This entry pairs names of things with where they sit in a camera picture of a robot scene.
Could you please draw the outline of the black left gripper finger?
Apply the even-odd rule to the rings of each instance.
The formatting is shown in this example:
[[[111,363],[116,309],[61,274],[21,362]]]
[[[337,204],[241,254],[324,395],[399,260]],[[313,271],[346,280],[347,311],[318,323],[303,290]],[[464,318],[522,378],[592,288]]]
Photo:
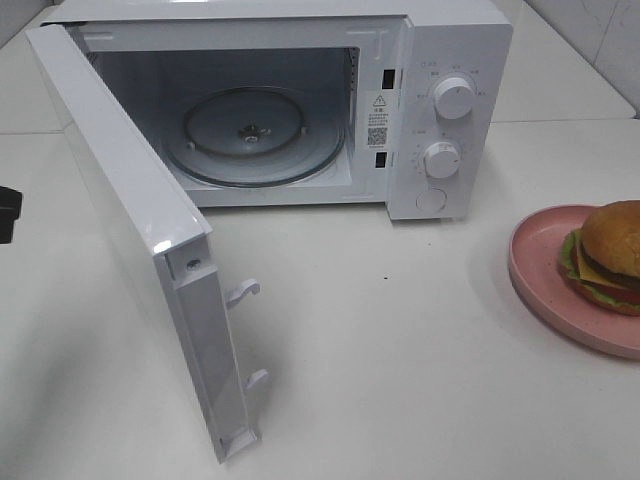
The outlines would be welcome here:
[[[15,222],[20,218],[23,193],[9,187],[0,187],[0,243],[10,244]]]

